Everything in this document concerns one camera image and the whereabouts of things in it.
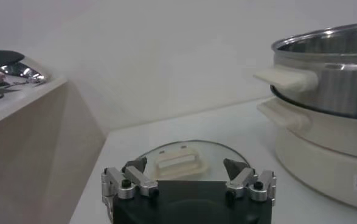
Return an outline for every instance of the black screw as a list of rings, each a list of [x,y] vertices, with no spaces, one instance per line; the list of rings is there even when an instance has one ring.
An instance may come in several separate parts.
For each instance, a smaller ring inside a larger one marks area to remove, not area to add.
[[[262,190],[263,189],[263,183],[260,181],[257,181],[254,183],[254,189],[255,190]]]
[[[226,200],[229,204],[232,204],[235,201],[236,196],[237,194],[235,193],[235,191],[226,191]]]
[[[129,187],[131,187],[131,181],[127,179],[122,180],[122,188],[129,188]]]
[[[159,195],[159,190],[156,188],[150,189],[150,192],[148,193],[150,198],[156,198]]]

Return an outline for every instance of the white countertop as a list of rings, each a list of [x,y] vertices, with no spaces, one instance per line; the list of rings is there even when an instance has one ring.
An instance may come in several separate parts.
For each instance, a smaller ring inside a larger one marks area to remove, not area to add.
[[[215,141],[240,152],[258,172],[277,175],[273,223],[357,223],[357,209],[328,198],[292,177],[273,152],[275,126],[256,110],[259,101],[243,103],[109,134],[89,177],[71,224],[109,224],[101,201],[100,174],[105,167],[121,168],[128,160],[174,141]]]

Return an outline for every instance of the glass lid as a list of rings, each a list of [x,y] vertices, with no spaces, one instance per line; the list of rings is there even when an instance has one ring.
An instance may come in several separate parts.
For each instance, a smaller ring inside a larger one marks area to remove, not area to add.
[[[249,164],[234,149],[202,140],[172,142],[139,158],[143,157],[147,158],[144,174],[154,180],[228,181],[224,159]]]

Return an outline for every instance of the metal clamp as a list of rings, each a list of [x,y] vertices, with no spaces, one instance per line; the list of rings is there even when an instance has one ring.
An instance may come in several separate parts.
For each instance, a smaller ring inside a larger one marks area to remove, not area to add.
[[[106,211],[108,212],[108,217],[111,223],[113,223],[113,196],[114,188],[112,184],[108,181],[106,173],[101,173],[101,194],[102,201],[106,206]]]
[[[234,200],[244,195],[246,187],[255,182],[258,175],[255,174],[254,169],[244,168],[232,181],[226,183],[228,200]]]
[[[258,180],[249,186],[251,199],[254,201],[266,201],[269,198],[274,206],[276,202],[276,182],[277,177],[273,171],[263,171]]]
[[[126,167],[124,175],[140,188],[140,194],[146,197],[154,198],[159,195],[158,182],[147,178],[142,172],[134,166]]]
[[[135,184],[124,178],[114,167],[105,169],[105,181],[102,183],[103,193],[117,194],[120,199],[131,199],[135,196]],[[111,186],[105,186],[104,183],[109,183]]]

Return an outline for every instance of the steel bowl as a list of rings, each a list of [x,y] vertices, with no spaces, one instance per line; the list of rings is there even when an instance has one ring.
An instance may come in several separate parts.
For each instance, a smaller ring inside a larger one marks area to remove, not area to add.
[[[272,44],[274,66],[255,76],[279,98],[309,110],[357,119],[357,24]]]

